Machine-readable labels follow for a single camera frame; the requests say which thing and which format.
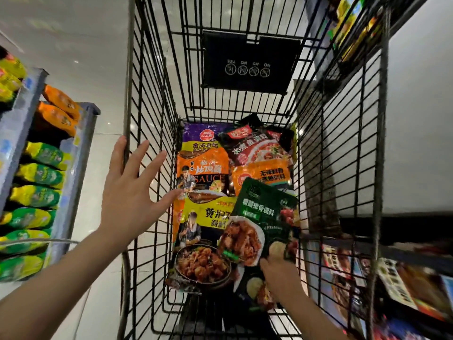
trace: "wire basket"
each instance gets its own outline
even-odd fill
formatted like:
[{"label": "wire basket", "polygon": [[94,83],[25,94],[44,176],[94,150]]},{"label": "wire basket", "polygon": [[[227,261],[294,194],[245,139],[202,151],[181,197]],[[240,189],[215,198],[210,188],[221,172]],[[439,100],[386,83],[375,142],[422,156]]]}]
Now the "wire basket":
[{"label": "wire basket", "polygon": [[[357,10],[358,2],[344,19]],[[295,123],[294,188],[307,225],[296,266],[314,302],[332,322],[358,338],[372,338],[390,14],[397,2],[408,0],[366,0],[341,45],[332,44],[341,30],[332,41],[328,38],[333,19],[327,0],[132,0],[130,4],[125,160],[145,139],[150,148],[142,169],[160,151],[168,152],[150,185],[151,199],[157,201],[175,188],[182,119],[234,122],[255,112],[265,124]],[[339,28],[349,25],[343,20]],[[248,44],[263,38],[297,40],[298,50],[289,65],[290,76],[296,78],[288,81],[284,92],[213,86],[223,82],[212,82],[215,76],[206,70],[206,33],[246,36]],[[225,70],[239,74],[239,68],[237,63]],[[251,76],[256,73],[247,69]],[[272,77],[272,69],[261,77]],[[248,319],[262,325],[261,332],[256,330],[259,327],[252,331],[228,321],[234,311],[228,309],[225,297],[190,296],[169,289],[165,277],[172,253],[172,212],[128,249],[131,269],[124,268],[123,281],[130,293],[125,339],[140,339],[146,332],[158,338],[302,337],[284,309]],[[354,225],[343,235],[340,215],[354,219],[372,215],[371,236],[360,238],[371,243],[369,253],[358,252]],[[333,253],[329,241],[336,238],[347,240],[347,246]],[[350,267],[341,265],[345,258]],[[337,266],[328,264],[329,259]],[[328,304],[334,314],[327,310]]]}]

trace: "store shelf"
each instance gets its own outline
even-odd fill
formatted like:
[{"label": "store shelf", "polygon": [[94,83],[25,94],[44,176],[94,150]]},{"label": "store shelf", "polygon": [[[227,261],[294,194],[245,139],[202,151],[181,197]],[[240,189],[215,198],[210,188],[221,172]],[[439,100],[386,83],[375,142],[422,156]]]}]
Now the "store shelf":
[{"label": "store shelf", "polygon": [[0,114],[0,213],[9,196],[47,72],[30,68],[13,108]]},{"label": "store shelf", "polygon": [[[303,239],[306,241],[320,240],[319,236],[306,234],[303,235]],[[350,239],[323,238],[323,243],[332,247],[338,247],[346,250],[351,250],[352,248],[352,240]],[[372,245],[371,243],[356,241],[355,251],[365,255],[371,255]],[[405,251],[389,246],[379,246],[379,253],[380,257],[393,259],[411,265],[432,268],[439,273],[453,276],[453,258],[450,257],[427,255],[414,251]]]},{"label": "store shelf", "polygon": [[[66,171],[66,181],[62,188],[62,195],[55,216],[51,238],[67,239],[71,237],[96,117],[101,114],[99,108],[92,103],[82,102],[80,105],[87,112],[79,122],[76,136],[62,141],[60,146],[63,152],[71,154],[73,162],[72,166]],[[67,244],[49,244],[45,265],[52,265],[58,262],[67,250]]]}]

